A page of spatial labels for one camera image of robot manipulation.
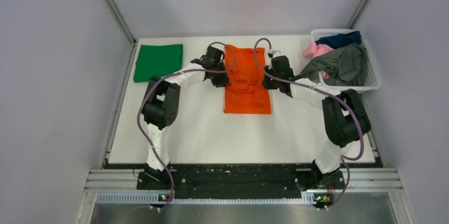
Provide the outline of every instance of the white laundry basket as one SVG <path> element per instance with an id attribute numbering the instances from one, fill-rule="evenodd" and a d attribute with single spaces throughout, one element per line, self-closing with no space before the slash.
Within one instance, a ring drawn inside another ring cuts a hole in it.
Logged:
<path id="1" fill-rule="evenodd" d="M 310 33 L 310 36 L 312 37 L 312 41 L 317 41 L 321 37 L 327 37 L 332 35 L 337 35 L 339 33 L 350 33 L 356 30 L 351 29 L 316 29 L 313 30 Z M 379 76 L 379 66 L 378 63 L 375 60 L 374 52 L 368 43 L 368 40 L 362 36 L 362 45 L 366 48 L 366 53 L 368 54 L 368 75 L 366 77 L 365 84 L 363 86 L 333 86 L 333 85 L 327 85 L 324 83 L 322 73 L 318 73 L 320 83 L 328 88 L 332 89 L 338 89 L 341 91 L 347 90 L 347 89 L 354 89 L 359 93 L 363 93 L 369 90 L 376 90 L 379 89 L 382 85 L 380 82 L 380 76 Z"/>

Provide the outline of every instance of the white table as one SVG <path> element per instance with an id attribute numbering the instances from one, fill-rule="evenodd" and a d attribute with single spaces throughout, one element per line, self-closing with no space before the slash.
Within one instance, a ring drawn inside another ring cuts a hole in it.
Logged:
<path id="1" fill-rule="evenodd" d="M 209 43 L 221 41 L 240 48 L 253 47 L 260 36 L 189 37 L 140 39 L 123 100 L 109 157 L 110 164 L 145 163 L 148 142 L 139 131 L 136 117 L 148 83 L 135 83 L 135 60 L 141 45 L 184 45 L 183 66 L 199 58 Z M 290 60 L 295 74 L 308 63 L 302 51 L 309 35 L 268 36 L 274 50 Z M 268 48 L 266 42 L 260 47 Z M 208 80 L 182 93 L 176 121 L 169 127 L 168 153 L 171 163 L 310 163 L 326 141 L 322 111 L 294 100 L 279 91 L 269 91 L 272 114 L 224 114 L 224 88 Z M 357 163 L 373 163 L 368 137 L 363 157 Z M 355 144 L 348 156 L 356 156 Z"/>

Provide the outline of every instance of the folded green shirt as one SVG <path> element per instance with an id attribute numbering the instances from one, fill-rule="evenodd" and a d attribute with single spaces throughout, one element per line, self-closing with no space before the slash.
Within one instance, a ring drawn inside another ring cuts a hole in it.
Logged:
<path id="1" fill-rule="evenodd" d="M 136 61 L 134 82 L 148 82 L 150 78 L 163 77 L 182 68 L 183 45 L 140 46 Z"/>

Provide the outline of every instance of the navy blue cloth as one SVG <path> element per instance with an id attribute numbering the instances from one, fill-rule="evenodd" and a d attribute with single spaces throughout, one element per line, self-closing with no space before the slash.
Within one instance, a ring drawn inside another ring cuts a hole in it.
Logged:
<path id="1" fill-rule="evenodd" d="M 334 36 L 322 37 L 319 40 L 315 41 L 318 44 L 326 44 L 333 49 L 342 48 L 350 44 L 360 45 L 362 43 L 362 39 L 359 31 L 350 32 L 350 33 L 340 33 Z"/>

